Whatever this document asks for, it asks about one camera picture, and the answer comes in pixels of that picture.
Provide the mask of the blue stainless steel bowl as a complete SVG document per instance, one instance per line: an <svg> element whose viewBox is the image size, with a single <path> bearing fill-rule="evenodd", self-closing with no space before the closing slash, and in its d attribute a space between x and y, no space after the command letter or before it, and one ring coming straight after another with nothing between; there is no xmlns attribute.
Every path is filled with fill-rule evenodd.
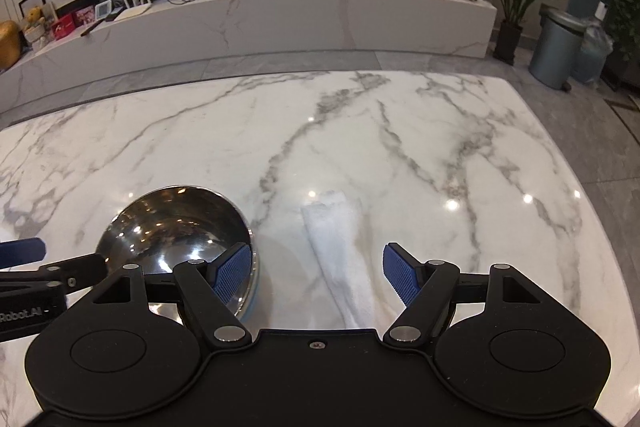
<svg viewBox="0 0 640 427"><path fill-rule="evenodd" d="M236 243L252 246L253 234L229 199L177 185L130 202L102 234L96 254L111 272L135 263L146 274L169 274L183 261L213 261Z"/></svg>

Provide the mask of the white cloth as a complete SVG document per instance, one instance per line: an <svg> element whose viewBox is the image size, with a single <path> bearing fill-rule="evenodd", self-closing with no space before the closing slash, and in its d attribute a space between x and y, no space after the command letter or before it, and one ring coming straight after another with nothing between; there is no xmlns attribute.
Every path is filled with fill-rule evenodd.
<svg viewBox="0 0 640 427"><path fill-rule="evenodd" d="M318 193L302 216L322 277L346 329L375 325L370 262L360 245L361 212L343 192Z"/></svg>

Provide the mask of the red gift box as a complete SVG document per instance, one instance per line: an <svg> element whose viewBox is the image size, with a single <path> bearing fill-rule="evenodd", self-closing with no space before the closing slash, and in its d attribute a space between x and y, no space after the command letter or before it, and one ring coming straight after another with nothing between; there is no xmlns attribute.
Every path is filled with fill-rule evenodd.
<svg viewBox="0 0 640 427"><path fill-rule="evenodd" d="M77 17L75 14L66 14L56 20L51 25L51 31L55 40L62 40L70 36L77 28Z"/></svg>

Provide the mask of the black remote control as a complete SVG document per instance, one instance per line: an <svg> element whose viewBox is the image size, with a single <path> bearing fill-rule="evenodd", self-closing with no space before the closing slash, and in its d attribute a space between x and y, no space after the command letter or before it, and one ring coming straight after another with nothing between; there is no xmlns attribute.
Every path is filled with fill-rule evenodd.
<svg viewBox="0 0 640 427"><path fill-rule="evenodd" d="M82 33L80 34L80 36L82 38L87 37L88 35L90 35L93 31L96 30L96 28L99 28L100 26L107 24L107 23L111 23L111 19L108 17L104 17L101 18L100 20L96 20L92 25L90 25L87 29L83 30Z"/></svg>

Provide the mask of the small white display device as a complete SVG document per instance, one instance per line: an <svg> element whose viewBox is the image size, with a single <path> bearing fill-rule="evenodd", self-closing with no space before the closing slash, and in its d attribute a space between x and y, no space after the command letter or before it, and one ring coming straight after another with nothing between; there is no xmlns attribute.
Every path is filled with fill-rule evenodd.
<svg viewBox="0 0 640 427"><path fill-rule="evenodd" d="M112 0L106 0L106 1L100 2L94 7L94 20L96 22L98 20L104 20L104 18L107 18L112 11L113 11Z"/></svg>

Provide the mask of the grey pedal trash bin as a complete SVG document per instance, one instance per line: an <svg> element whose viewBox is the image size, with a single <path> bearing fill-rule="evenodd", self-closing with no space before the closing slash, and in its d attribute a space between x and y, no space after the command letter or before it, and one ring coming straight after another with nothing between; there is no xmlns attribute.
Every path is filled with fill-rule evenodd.
<svg viewBox="0 0 640 427"><path fill-rule="evenodd" d="M582 45L587 23L567 12L541 5L541 34L528 70L548 88L570 92L570 72Z"/></svg>

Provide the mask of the clear plastic bag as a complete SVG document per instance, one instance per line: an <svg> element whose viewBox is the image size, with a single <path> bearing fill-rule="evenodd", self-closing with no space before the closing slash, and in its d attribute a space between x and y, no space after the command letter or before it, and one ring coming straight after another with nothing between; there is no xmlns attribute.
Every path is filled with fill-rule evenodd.
<svg viewBox="0 0 640 427"><path fill-rule="evenodd" d="M572 77L580 83L590 83L600 78L608 56L613 52L614 41L606 33L600 20L588 20L582 44L576 55Z"/></svg>

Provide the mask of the black picture frame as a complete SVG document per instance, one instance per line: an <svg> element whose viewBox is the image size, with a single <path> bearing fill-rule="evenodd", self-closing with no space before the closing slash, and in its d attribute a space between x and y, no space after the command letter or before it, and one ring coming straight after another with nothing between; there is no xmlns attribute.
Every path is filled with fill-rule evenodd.
<svg viewBox="0 0 640 427"><path fill-rule="evenodd" d="M18 8L22 14L22 17L26 18L29 11L33 8L42 8L47 0L21 0L18 2Z"/></svg>

